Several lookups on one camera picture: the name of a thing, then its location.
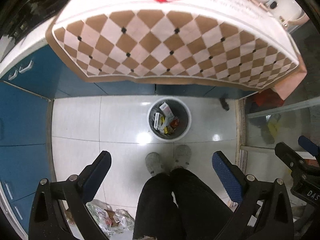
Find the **plastic bag of trash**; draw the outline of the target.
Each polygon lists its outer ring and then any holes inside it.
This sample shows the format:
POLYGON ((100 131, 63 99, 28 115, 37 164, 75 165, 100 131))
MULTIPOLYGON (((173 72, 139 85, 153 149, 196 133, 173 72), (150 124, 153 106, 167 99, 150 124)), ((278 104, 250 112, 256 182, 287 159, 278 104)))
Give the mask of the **plastic bag of trash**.
POLYGON ((94 199, 86 207, 102 232, 111 238, 127 231, 133 231, 134 218, 124 209, 113 210, 109 204, 94 199))

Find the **white round trash bin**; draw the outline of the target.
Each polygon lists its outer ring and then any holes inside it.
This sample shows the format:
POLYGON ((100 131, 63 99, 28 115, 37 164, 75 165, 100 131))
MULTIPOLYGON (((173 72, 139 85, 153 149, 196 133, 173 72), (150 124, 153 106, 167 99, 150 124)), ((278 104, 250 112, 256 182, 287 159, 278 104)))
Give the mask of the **white round trash bin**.
POLYGON ((191 112, 180 99, 164 97, 156 100, 147 113, 150 133, 158 140, 174 142, 182 139, 191 127, 191 112))

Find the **glass sliding door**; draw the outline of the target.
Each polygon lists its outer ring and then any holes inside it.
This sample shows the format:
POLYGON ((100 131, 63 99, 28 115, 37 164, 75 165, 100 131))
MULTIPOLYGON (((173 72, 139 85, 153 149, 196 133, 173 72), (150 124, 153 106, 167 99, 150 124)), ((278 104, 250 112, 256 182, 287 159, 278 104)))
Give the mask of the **glass sliding door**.
POLYGON ((274 148, 284 142, 302 151, 303 135, 319 144, 319 91, 295 90, 286 100, 254 94, 244 100, 243 146, 274 148))

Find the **right black trouser leg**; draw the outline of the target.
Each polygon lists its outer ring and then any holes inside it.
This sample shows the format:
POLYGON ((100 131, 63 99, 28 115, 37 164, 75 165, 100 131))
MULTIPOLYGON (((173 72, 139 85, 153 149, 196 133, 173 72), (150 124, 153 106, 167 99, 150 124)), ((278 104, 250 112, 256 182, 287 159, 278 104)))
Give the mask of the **right black trouser leg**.
POLYGON ((185 168, 172 170, 170 180, 182 236, 185 239, 214 239, 232 217, 231 209, 185 168))

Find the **black trouser leg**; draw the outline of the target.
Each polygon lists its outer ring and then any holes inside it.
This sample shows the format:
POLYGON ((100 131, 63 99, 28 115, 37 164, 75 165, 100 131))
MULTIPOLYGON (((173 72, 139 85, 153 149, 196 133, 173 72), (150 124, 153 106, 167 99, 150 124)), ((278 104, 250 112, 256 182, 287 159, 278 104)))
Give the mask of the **black trouser leg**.
POLYGON ((231 209, 185 168, 172 170, 170 180, 182 236, 185 239, 214 239, 232 217, 231 209))
POLYGON ((144 185, 139 197, 133 239, 177 239, 179 210, 174 203, 170 177, 160 173, 144 185))

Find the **black scrubber ball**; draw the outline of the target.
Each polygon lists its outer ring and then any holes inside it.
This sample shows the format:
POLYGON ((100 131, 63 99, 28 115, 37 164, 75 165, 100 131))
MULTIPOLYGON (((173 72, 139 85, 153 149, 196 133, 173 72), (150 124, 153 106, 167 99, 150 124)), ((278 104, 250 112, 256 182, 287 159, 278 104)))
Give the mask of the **black scrubber ball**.
POLYGON ((225 95, 221 96, 221 98, 219 98, 219 100, 220 100, 222 108, 225 111, 229 111, 229 104, 226 101, 226 96, 225 95))

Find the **right grey fuzzy slipper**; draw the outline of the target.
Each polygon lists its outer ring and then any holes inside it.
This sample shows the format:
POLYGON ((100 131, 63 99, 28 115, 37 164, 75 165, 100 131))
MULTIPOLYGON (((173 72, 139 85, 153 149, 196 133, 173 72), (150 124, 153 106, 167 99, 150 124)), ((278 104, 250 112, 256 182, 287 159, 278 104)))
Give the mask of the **right grey fuzzy slipper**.
POLYGON ((191 160, 191 149, 187 145, 178 145, 174 152, 174 165, 176 168, 188 168, 191 160))

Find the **grey fuzzy slipper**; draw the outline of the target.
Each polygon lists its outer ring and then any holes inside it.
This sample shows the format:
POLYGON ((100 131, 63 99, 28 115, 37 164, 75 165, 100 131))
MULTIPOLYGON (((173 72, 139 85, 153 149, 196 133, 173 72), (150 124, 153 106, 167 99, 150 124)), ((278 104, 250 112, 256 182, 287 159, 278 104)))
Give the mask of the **grey fuzzy slipper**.
POLYGON ((146 156, 145 165, 152 177, 166 172, 162 158, 156 152, 151 152, 146 156))
POLYGON ((187 145, 178 145, 174 152, 174 165, 176 168, 188 168, 191 160, 191 149, 187 145))

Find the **left black trouser leg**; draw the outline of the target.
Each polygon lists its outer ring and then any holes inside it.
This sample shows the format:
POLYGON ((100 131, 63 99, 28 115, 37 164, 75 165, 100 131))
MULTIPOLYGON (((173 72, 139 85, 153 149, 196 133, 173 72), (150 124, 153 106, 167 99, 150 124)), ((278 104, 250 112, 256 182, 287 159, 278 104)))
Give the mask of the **left black trouser leg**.
POLYGON ((139 197, 133 239, 177 239, 179 210, 174 203, 170 177, 160 173, 144 185, 139 197))

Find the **left grey fuzzy slipper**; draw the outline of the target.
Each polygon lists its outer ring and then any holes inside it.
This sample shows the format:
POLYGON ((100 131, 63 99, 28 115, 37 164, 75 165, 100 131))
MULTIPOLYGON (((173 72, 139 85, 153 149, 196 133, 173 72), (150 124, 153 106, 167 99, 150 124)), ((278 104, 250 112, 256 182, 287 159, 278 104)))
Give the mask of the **left grey fuzzy slipper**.
POLYGON ((152 177, 166 172, 162 158, 156 152, 151 152, 146 156, 145 165, 152 177))

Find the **blue cabinet door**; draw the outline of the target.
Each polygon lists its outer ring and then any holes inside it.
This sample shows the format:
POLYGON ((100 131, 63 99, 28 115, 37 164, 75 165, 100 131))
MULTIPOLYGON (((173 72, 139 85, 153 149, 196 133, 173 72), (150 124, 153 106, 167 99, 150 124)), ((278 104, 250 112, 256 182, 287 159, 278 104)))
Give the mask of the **blue cabinet door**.
POLYGON ((1 186, 14 216, 29 231, 42 178, 52 178, 50 127, 55 99, 104 95, 44 46, 1 77, 1 186))

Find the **white electric kettle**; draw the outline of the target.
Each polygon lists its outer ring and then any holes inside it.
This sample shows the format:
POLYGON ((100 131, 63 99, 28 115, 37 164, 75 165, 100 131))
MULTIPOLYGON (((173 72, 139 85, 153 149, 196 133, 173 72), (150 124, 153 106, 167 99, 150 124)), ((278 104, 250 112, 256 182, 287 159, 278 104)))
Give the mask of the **white electric kettle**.
POLYGON ((303 25, 309 20, 308 15, 295 0, 273 0, 268 8, 285 29, 303 25))

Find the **yellow snack wrapper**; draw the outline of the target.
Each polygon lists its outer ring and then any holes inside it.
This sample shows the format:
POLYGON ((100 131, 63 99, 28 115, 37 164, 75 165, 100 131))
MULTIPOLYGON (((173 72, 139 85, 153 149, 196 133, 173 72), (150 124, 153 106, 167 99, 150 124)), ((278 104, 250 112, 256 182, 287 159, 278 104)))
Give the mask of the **yellow snack wrapper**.
POLYGON ((171 122, 173 118, 164 117, 163 125, 161 126, 159 132, 163 135, 172 134, 173 128, 171 127, 171 122))

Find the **pink white carton box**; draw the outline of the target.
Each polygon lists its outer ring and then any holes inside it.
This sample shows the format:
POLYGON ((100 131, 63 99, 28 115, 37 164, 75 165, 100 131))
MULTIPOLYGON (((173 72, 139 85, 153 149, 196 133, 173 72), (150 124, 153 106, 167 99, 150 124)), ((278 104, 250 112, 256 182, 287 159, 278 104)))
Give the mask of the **pink white carton box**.
POLYGON ((163 102, 159 106, 159 109, 162 111, 162 113, 163 113, 163 115, 165 117, 168 117, 168 118, 173 118, 174 117, 174 114, 173 114, 171 108, 169 107, 169 105, 166 102, 163 102))

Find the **checkered brown tablecloth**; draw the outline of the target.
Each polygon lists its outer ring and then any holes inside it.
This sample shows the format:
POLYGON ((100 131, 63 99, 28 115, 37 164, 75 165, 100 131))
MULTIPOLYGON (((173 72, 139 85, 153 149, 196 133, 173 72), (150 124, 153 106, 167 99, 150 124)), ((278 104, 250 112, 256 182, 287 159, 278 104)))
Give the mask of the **checkered brown tablecloth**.
POLYGON ((271 89, 286 99, 307 74, 291 35, 256 0, 70 0, 46 40, 86 82, 271 89))

